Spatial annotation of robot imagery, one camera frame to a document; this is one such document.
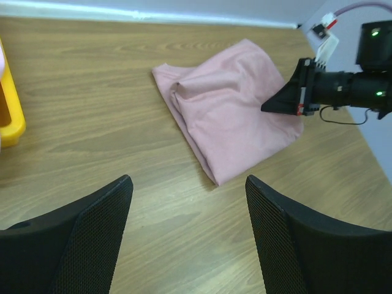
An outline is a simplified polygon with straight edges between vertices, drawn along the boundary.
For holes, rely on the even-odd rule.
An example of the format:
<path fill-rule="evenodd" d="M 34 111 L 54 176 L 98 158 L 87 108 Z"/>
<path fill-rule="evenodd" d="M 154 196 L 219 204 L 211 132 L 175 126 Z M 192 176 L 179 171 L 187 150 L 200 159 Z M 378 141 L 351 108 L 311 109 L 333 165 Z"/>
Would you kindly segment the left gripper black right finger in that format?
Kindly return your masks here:
<path fill-rule="evenodd" d="M 391 232 L 350 224 L 247 177 L 267 293 L 391 293 Z"/>

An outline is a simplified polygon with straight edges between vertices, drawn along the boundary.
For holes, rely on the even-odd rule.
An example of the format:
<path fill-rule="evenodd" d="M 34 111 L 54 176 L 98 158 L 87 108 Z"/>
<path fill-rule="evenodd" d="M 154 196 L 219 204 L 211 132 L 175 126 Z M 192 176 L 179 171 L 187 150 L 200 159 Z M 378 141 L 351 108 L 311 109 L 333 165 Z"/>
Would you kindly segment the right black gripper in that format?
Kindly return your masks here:
<path fill-rule="evenodd" d="M 386 72 L 323 72 L 315 69 L 313 59 L 301 58 L 290 80 L 261 111 L 311 116 L 321 105 L 370 108 L 385 116 L 391 112 L 391 77 Z"/>

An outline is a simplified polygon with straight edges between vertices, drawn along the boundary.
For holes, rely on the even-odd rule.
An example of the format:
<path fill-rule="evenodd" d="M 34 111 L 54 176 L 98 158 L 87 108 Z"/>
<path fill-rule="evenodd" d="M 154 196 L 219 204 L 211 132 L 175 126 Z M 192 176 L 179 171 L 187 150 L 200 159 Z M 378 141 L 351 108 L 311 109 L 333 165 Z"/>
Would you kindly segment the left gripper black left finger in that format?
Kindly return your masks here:
<path fill-rule="evenodd" d="M 1 293 L 109 293 L 133 189 L 124 175 L 1 230 Z"/>

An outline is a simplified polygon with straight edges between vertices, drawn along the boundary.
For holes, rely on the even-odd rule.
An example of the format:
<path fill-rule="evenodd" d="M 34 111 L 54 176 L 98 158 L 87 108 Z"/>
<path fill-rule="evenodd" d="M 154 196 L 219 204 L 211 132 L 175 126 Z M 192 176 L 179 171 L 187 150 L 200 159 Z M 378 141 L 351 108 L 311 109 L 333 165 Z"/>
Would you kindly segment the dusty pink mario t-shirt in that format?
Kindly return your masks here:
<path fill-rule="evenodd" d="M 261 106 L 284 85 L 270 57 L 244 39 L 197 67 L 153 68 L 161 96 L 202 169 L 222 185 L 288 147 L 303 133 L 297 116 Z"/>

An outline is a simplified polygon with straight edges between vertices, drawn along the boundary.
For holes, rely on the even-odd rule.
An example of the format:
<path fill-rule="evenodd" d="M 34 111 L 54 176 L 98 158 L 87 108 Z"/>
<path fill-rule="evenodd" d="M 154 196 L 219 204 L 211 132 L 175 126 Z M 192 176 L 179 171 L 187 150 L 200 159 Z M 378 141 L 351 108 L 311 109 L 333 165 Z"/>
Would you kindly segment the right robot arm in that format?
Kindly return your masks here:
<path fill-rule="evenodd" d="M 291 79 L 261 106 L 263 112 L 295 116 L 330 107 L 363 108 L 382 119 L 391 113 L 391 21 L 361 27 L 356 64 L 361 72 L 329 72 L 326 63 L 338 39 L 319 25 L 322 44 L 316 57 L 299 59 Z"/>

